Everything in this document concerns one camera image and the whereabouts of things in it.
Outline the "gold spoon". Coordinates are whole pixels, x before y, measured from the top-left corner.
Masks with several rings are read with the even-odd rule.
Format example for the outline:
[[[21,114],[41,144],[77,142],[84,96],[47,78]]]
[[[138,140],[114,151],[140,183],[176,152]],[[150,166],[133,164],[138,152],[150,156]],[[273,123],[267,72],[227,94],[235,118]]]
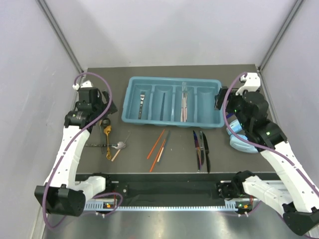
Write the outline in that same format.
[[[111,158],[112,158],[111,150],[110,150],[110,146],[109,146],[109,134],[110,134],[111,130],[112,130],[111,125],[108,125],[103,130],[104,134],[106,135],[106,147],[107,147],[106,158],[108,160],[111,160]]]

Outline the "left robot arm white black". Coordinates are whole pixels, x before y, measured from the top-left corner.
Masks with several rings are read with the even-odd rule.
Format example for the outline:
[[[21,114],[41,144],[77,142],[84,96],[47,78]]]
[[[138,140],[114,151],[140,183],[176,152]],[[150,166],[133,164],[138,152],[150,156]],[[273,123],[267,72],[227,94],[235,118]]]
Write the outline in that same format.
[[[56,161],[44,185],[36,186],[34,195],[48,214],[80,216],[87,201],[99,194],[109,197],[113,185],[103,175],[91,175],[76,183],[76,172],[82,150],[95,125],[95,118],[106,119],[117,112],[107,91],[81,87],[74,110],[65,116],[63,138]]]

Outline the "silver spoon patterned handle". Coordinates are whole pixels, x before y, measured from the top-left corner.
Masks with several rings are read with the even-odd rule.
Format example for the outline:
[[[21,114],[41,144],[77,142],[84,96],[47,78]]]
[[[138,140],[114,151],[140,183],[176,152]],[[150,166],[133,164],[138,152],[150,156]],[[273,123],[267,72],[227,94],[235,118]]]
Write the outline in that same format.
[[[115,144],[109,144],[110,147],[115,148],[117,146],[117,143]],[[85,144],[85,147],[99,147],[99,148],[103,148],[106,147],[106,144]]]

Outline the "blue plastic cutlery tray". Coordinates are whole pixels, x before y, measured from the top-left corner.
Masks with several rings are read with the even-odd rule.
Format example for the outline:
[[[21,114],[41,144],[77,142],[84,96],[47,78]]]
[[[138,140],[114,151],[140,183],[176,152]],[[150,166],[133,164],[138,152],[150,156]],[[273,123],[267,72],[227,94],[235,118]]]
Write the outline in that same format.
[[[181,87],[186,82],[188,91],[187,122],[180,121]],[[221,82],[212,79],[131,77],[126,90],[122,121],[133,124],[158,126],[220,128],[224,126],[222,112],[214,109],[215,96]],[[140,94],[146,92],[142,118],[138,119]],[[163,120],[160,111],[163,94],[165,104]]]

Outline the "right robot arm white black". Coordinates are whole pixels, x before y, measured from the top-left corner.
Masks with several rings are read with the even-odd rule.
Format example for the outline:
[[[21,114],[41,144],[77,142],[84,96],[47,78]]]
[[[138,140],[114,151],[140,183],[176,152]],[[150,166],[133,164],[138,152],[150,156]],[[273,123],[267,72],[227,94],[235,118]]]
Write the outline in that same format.
[[[228,121],[226,128],[268,161],[287,193],[248,170],[235,174],[231,188],[238,197],[257,198],[276,211],[293,233],[305,236],[319,226],[319,188],[297,160],[284,132],[268,118],[269,104],[259,92],[260,86],[257,73],[243,72],[229,87],[220,88],[215,108],[222,111],[223,118],[235,115],[246,137],[240,137]]]

